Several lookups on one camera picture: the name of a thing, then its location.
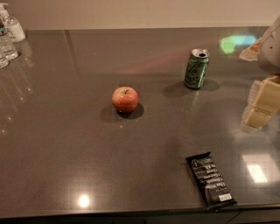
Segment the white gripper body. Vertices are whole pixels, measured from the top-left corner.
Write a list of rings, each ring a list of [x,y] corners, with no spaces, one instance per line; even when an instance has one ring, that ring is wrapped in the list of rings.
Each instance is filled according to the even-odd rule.
[[[280,74],[280,16],[262,35],[258,63],[268,74]]]

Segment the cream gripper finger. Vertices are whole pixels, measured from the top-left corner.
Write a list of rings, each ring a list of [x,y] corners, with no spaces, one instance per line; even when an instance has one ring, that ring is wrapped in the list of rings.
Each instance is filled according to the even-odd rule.
[[[254,80],[241,117],[241,130],[254,133],[260,130],[280,109],[280,77]]]
[[[245,61],[258,61],[258,53],[262,39],[257,39],[252,45],[243,50],[239,58]]]

